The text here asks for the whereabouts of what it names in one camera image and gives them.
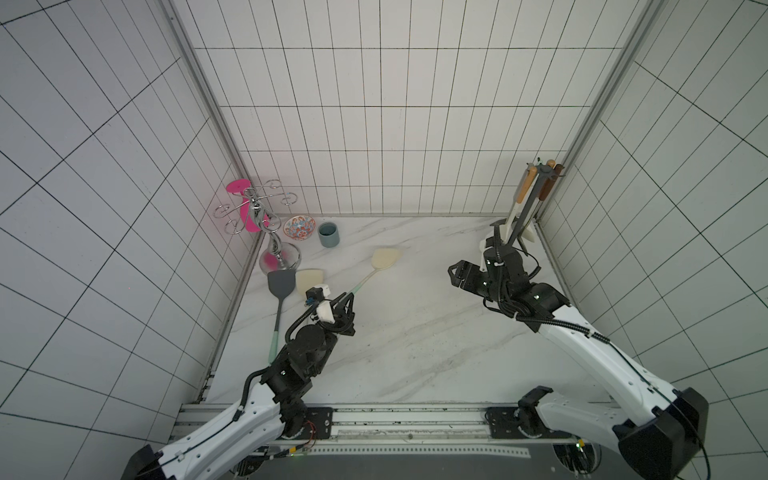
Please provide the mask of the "dark grey utensil rack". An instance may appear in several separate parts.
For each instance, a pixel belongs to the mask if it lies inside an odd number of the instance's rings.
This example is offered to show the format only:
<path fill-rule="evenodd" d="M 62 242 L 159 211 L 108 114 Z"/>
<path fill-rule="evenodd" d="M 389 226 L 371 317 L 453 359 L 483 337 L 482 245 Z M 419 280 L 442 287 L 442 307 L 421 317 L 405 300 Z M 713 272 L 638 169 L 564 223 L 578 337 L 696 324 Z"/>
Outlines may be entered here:
<path fill-rule="evenodd" d="M 539 194 L 539 191 L 541 190 L 543 183 L 550 176 L 551 169 L 547 166 L 547 162 L 542 163 L 541 161 L 536 161 L 534 163 L 528 163 L 528 164 L 534 164 L 538 167 L 537 176 L 527 193 L 526 199 L 523 202 L 522 208 L 519 212 L 518 218 L 516 219 L 516 222 L 514 225 L 512 238 L 508 243 L 504 243 L 503 240 L 500 238 L 500 227 L 507 220 L 508 216 L 505 220 L 500 220 L 493 224 L 494 229 L 498 230 L 499 238 L 504 245 L 518 243 L 523 250 L 526 250 L 526 243 L 528 241 L 523 239 L 521 237 L 521 234 L 523 233 L 523 230 L 525 229 L 525 225 L 527 223 L 527 219 L 531 211 L 533 210 L 535 203 L 537 202 L 537 196 Z"/>

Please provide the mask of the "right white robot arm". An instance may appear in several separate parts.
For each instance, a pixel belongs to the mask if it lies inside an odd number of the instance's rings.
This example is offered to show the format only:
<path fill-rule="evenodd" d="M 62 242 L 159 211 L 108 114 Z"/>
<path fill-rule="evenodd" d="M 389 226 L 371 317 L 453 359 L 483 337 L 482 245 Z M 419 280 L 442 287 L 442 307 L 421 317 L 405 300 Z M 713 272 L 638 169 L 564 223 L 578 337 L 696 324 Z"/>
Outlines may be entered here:
<path fill-rule="evenodd" d="M 512 244 L 489 237 L 481 264 L 461 260 L 448 275 L 453 286 L 479 296 L 486 309 L 525 324 L 559 347 L 616 405 L 569 400 L 551 387 L 537 386 L 518 401 L 514 425 L 530 439 L 560 431 L 607 447 L 644 479 L 676 478 L 694 456 L 706 452 L 708 401 L 629 358 L 559 290 L 535 282 L 522 256 Z"/>

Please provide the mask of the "pink cup on stand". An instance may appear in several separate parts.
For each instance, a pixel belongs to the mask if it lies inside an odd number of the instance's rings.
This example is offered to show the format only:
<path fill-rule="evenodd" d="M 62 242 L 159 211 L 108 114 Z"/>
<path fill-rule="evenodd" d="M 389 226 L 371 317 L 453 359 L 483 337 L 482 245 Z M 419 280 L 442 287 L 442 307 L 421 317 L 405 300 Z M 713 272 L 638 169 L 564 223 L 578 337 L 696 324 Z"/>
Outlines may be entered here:
<path fill-rule="evenodd" d="M 249 233 L 266 232 L 270 225 L 269 214 L 264 201 L 268 198 L 265 191 L 260 192 L 250 180 L 237 179 L 226 186 L 226 191 L 240 198 L 240 203 L 230 206 L 227 214 L 235 213 L 234 220 L 230 219 L 225 230 L 231 235 L 243 231 Z"/>

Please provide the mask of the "cream slotted turner green handle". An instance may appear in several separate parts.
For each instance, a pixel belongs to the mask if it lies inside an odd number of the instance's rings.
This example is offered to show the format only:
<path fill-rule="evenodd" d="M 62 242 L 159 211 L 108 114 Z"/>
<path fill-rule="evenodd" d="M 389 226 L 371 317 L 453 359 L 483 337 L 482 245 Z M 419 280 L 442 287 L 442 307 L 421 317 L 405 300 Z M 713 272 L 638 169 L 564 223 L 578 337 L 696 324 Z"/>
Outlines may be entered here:
<path fill-rule="evenodd" d="M 371 258 L 372 271 L 351 289 L 351 293 L 356 294 L 375 274 L 394 266 L 400 257 L 401 250 L 398 248 L 376 249 Z"/>

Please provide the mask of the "teal ceramic cup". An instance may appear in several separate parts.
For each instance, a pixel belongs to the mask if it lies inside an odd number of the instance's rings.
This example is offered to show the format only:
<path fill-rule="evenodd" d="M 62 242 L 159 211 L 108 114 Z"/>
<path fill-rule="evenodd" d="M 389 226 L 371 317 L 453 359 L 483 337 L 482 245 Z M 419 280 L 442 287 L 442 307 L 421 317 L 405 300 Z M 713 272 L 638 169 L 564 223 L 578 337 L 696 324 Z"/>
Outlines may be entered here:
<path fill-rule="evenodd" d="M 338 226 L 333 222 L 322 223 L 317 228 L 320 243 L 325 248 L 334 248 L 340 243 Z"/>

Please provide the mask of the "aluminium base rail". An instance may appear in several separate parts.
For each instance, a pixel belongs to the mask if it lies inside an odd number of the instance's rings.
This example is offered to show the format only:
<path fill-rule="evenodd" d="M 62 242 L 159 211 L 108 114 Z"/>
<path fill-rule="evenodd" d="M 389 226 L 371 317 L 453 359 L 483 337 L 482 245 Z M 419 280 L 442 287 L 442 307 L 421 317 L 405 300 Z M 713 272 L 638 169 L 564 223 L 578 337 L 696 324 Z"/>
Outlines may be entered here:
<path fill-rule="evenodd" d="M 247 477 L 268 459 L 362 455 L 488 455 L 529 459 L 542 446 L 556 470 L 588 478 L 602 451 L 571 434 L 525 436 L 513 404 L 313 404 L 298 434 L 255 448 L 235 467 Z"/>

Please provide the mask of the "grey spatula green handle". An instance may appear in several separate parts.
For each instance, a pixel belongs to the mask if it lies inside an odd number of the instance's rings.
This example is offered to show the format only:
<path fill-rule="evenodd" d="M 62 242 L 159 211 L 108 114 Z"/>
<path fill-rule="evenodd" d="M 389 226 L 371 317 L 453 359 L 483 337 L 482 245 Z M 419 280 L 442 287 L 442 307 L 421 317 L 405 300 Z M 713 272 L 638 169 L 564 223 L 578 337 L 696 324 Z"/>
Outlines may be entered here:
<path fill-rule="evenodd" d="M 268 362 L 272 363 L 278 353 L 278 337 L 280 332 L 283 303 L 295 289 L 296 271 L 276 270 L 269 272 L 267 275 L 267 281 L 270 293 L 277 299 L 278 302 L 268 357 Z"/>

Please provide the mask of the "chrome cup tree stand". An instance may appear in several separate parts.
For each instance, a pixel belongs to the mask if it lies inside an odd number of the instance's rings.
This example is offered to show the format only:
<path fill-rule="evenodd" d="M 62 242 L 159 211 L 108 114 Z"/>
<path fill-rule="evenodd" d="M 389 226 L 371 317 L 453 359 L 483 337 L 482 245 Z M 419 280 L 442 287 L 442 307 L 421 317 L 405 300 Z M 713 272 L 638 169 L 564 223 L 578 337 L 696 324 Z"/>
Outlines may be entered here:
<path fill-rule="evenodd" d="M 214 217 L 226 219 L 225 232 L 238 235 L 243 231 L 263 233 L 268 237 L 262 252 L 260 268 L 264 274 L 278 270 L 297 270 L 301 263 L 298 247 L 283 242 L 278 231 L 281 218 L 267 205 L 267 200 L 276 200 L 283 206 L 291 206 L 298 200 L 292 192 L 284 192 L 279 180 L 268 180 L 265 185 L 255 186 L 248 179 L 237 179 L 229 183 L 226 192 L 235 199 L 214 209 Z"/>

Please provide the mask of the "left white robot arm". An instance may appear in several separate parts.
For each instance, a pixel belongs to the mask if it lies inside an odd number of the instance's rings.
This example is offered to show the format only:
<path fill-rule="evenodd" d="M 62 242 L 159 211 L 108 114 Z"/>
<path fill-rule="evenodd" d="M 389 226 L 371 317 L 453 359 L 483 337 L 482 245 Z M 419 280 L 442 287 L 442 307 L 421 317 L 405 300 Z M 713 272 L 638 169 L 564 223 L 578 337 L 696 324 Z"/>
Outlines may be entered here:
<path fill-rule="evenodd" d="M 345 292 L 316 299 L 286 331 L 270 365 L 249 374 L 241 396 L 212 420 L 155 451 L 146 445 L 128 460 L 123 479 L 217 479 L 237 463 L 306 422 L 302 397 L 324 369 L 340 335 L 352 336 L 354 299 Z"/>

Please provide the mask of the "cream spatula green handle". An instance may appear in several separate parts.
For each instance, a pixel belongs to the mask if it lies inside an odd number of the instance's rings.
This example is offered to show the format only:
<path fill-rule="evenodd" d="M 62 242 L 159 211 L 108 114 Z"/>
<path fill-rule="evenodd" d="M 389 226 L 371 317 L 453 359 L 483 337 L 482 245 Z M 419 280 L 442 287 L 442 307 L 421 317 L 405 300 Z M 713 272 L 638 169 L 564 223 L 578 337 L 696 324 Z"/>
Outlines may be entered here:
<path fill-rule="evenodd" d="M 306 291 L 324 284 L 324 272 L 321 269 L 304 269 L 296 272 L 296 292 L 301 298 L 306 297 Z"/>

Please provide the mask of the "patterned small bowl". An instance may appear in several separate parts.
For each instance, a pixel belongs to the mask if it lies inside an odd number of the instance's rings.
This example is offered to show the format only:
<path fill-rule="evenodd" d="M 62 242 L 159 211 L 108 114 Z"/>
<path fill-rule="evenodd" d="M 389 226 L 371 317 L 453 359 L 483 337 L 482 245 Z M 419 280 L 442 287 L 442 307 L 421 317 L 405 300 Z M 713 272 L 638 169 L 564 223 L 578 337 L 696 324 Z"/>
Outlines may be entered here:
<path fill-rule="evenodd" d="M 316 221 L 308 215 L 296 215 L 283 224 L 283 233 L 287 238 L 304 241 L 310 238 L 316 230 Z"/>

